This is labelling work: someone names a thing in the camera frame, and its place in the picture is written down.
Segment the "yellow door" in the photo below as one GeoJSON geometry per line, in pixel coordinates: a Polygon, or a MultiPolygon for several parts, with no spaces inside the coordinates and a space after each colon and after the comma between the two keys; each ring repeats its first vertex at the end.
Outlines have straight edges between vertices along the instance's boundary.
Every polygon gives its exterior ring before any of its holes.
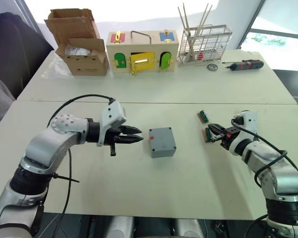
{"type": "Polygon", "coordinates": [[[130,56],[130,71],[137,72],[154,67],[154,52],[145,52],[130,56]]]}

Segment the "plastic bag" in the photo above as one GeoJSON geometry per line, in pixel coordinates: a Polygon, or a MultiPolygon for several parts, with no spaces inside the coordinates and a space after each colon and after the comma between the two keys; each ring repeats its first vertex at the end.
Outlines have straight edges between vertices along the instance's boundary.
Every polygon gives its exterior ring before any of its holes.
{"type": "Polygon", "coordinates": [[[67,45],[65,48],[65,55],[70,56],[89,56],[90,50],[67,45]]]}
{"type": "Polygon", "coordinates": [[[54,53],[54,58],[41,75],[44,79],[71,79],[74,78],[67,64],[54,53]]]}

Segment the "metal handle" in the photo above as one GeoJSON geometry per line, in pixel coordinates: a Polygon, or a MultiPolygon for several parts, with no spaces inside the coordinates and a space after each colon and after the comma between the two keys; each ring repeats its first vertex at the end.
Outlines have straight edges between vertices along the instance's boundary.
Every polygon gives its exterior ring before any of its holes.
{"type": "Polygon", "coordinates": [[[133,37],[133,32],[138,33],[138,34],[141,34],[141,35],[144,35],[144,36],[148,36],[149,37],[149,40],[150,40],[150,44],[151,44],[151,36],[149,34],[146,34],[146,33],[140,32],[140,31],[131,31],[130,32],[130,38],[133,37]]]}

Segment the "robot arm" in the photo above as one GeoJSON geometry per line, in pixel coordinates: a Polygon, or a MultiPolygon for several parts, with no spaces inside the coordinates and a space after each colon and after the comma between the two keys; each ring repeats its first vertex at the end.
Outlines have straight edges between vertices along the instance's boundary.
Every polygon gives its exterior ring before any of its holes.
{"type": "MultiPolygon", "coordinates": [[[[257,133],[257,115],[244,111],[236,115],[233,124],[257,133]]],[[[272,147],[255,140],[256,138],[236,126],[224,128],[209,124],[215,135],[211,141],[221,140],[221,146],[233,155],[240,155],[242,161],[255,173],[281,154],[272,147]]],[[[285,158],[258,174],[266,199],[267,224],[270,236],[298,238],[298,171],[285,158]]]]}
{"type": "Polygon", "coordinates": [[[114,101],[102,112],[99,122],[72,115],[55,116],[47,129],[35,136],[13,178],[0,197],[0,238],[31,237],[37,233],[44,210],[47,186],[68,149],[85,142],[109,145],[115,156],[115,143],[134,143],[143,138],[135,127],[122,125],[124,109],[114,101]]]}

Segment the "white table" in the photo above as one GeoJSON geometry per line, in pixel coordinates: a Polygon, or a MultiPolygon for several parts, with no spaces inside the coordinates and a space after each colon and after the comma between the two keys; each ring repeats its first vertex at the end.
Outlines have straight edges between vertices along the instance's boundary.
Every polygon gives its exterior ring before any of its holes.
{"type": "MultiPolygon", "coordinates": [[[[261,59],[259,53],[226,51],[223,61],[261,59]]],[[[103,94],[123,103],[296,104],[267,64],[259,70],[231,71],[217,63],[215,72],[205,66],[176,67],[174,72],[128,73],[107,76],[72,76],[66,64],[51,52],[18,100],[67,101],[82,94],[103,94]],[[55,69],[66,74],[51,73],[55,69]]],[[[85,102],[105,102],[99,98],[85,102]]]]}
{"type": "MultiPolygon", "coordinates": [[[[33,136],[61,102],[13,103],[0,123],[0,194],[12,177],[33,136]]],[[[105,103],[77,102],[63,112],[97,120],[105,103]]],[[[145,138],[109,147],[87,143],[72,147],[73,178],[68,213],[131,215],[201,219],[254,219],[266,213],[265,199],[253,180],[254,173],[240,157],[219,143],[203,141],[196,112],[204,109],[210,122],[230,126],[242,110],[258,112],[259,133],[286,149],[298,166],[298,106],[124,103],[128,125],[140,128],[145,138]],[[150,128],[172,127],[177,151],[173,158],[149,156],[150,128]]],[[[58,173],[68,175],[68,157],[58,173]]],[[[68,183],[54,179],[46,202],[47,212],[61,212],[68,183]]]]}

